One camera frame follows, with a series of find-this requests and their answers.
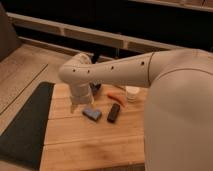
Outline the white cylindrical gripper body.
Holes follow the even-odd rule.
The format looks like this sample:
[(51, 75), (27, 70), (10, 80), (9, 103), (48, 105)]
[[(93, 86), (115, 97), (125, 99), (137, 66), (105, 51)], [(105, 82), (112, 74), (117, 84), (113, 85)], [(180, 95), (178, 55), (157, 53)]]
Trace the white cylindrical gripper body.
[(88, 104), (92, 102), (92, 91), (88, 83), (80, 85), (70, 85), (69, 88), (70, 99), (73, 104)]

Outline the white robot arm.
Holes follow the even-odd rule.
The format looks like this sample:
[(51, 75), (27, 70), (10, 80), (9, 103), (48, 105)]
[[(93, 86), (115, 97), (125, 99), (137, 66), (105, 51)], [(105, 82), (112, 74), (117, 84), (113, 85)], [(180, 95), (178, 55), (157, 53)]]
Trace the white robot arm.
[(213, 53), (177, 49), (92, 64), (77, 54), (60, 79), (75, 103), (88, 100), (91, 82), (146, 87), (146, 171), (213, 171)]

